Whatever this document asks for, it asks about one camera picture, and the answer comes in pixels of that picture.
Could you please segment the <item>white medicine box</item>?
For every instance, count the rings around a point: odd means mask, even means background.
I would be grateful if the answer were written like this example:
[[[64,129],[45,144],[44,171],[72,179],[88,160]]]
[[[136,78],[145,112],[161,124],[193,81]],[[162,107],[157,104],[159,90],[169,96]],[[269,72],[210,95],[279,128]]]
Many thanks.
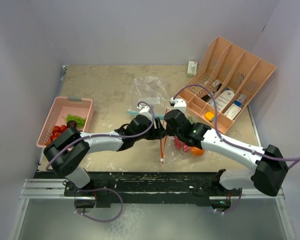
[[[228,109],[227,111],[224,113],[224,115],[230,119],[230,120],[234,120],[236,118],[236,116],[240,113],[240,111],[242,110],[241,107],[237,106],[235,103],[233,103]]]

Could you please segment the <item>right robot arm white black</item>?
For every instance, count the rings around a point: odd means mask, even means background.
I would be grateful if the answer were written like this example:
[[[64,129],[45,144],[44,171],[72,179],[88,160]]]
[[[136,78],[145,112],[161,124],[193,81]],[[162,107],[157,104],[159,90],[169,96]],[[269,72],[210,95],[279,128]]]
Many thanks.
[[[261,193],[275,197],[288,173],[288,165],[278,147],[249,145],[223,134],[200,122],[191,123],[178,109],[165,114],[166,133],[177,137],[189,147],[196,147],[223,155],[243,165],[245,170],[220,170],[212,190],[218,196],[229,190],[255,188]]]

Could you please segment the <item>zip bag with fake fruit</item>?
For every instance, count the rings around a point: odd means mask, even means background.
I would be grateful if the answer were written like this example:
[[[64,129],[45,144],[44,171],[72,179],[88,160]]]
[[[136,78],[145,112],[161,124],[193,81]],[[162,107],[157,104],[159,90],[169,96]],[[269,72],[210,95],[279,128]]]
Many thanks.
[[[164,119],[166,109],[169,108],[169,84],[166,79],[155,76],[137,77],[132,81],[130,88],[130,106],[126,113],[136,116],[140,109],[137,104],[146,102],[154,107],[155,117]]]

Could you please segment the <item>zip bag with orange watermelon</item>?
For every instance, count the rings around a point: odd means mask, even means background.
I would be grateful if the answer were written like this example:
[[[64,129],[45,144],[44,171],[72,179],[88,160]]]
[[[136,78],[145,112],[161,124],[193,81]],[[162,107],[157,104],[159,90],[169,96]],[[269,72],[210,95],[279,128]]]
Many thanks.
[[[181,157],[193,156],[190,153],[191,146],[181,142],[176,136],[166,136],[159,140],[160,163],[172,163]]]

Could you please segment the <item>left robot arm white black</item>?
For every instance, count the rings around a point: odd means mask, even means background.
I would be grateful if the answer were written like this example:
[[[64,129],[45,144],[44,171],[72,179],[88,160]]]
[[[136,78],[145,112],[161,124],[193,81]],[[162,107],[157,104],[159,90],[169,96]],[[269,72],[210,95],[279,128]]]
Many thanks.
[[[161,140],[165,136],[166,130],[159,118],[150,120],[139,114],[130,123],[108,133],[91,134],[70,127],[51,142],[43,154],[59,178],[71,182],[81,196],[88,196],[93,191],[93,180],[88,172],[80,167],[87,154],[120,152],[133,147],[139,140]]]

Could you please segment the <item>yellow tape measure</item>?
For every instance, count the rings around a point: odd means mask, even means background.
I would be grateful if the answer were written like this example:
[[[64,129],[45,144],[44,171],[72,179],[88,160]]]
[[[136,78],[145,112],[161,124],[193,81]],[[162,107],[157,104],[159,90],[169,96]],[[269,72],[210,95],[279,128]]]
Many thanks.
[[[213,112],[207,111],[204,117],[209,123],[212,123],[215,120],[216,115]]]

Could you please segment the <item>orange fake orange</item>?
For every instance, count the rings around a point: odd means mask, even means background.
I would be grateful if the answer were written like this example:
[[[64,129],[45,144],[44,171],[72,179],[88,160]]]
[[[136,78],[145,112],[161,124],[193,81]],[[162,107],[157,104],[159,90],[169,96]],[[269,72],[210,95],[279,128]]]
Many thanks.
[[[189,150],[190,150],[190,153],[195,157],[200,157],[205,153],[204,149],[200,149],[197,147],[191,147]]]

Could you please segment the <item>dark purple fake plum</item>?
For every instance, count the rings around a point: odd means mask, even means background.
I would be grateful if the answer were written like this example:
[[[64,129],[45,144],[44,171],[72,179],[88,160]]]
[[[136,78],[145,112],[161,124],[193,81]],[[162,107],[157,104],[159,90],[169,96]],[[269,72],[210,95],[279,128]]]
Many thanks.
[[[74,120],[69,120],[69,121],[66,123],[66,127],[67,127],[67,128],[70,128],[70,127],[76,128],[76,127],[77,127],[77,122],[74,121]]]

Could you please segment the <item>small white green box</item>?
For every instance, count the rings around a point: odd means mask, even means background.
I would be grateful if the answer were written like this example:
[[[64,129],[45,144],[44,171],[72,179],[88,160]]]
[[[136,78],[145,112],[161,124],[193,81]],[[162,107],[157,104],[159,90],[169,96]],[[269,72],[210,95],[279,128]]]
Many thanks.
[[[187,66],[187,75],[193,77],[197,73],[198,62],[197,61],[189,61]]]

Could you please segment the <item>pink plastic basket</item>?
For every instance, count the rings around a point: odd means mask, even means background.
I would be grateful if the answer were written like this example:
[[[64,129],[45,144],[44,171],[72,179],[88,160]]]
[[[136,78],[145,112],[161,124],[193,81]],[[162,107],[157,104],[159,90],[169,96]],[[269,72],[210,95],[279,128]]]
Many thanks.
[[[84,125],[79,127],[79,124],[77,124],[77,129],[88,132],[94,112],[95,108],[92,99],[66,96],[56,97],[40,132],[36,143],[37,147],[45,148],[46,142],[50,141],[53,128],[67,125],[70,116],[82,118]]]

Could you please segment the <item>orange desk organizer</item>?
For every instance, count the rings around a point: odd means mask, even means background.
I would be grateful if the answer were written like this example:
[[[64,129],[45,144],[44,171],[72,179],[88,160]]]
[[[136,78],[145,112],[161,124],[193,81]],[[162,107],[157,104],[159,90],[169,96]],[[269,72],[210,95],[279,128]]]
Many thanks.
[[[178,97],[186,101],[188,110],[204,124],[225,134],[275,70],[269,62],[218,36],[209,44],[195,76]],[[205,113],[215,112],[208,92],[219,102],[226,91],[232,91],[229,102],[218,109],[217,120],[208,122]],[[231,120],[224,113],[233,103],[241,111]]]

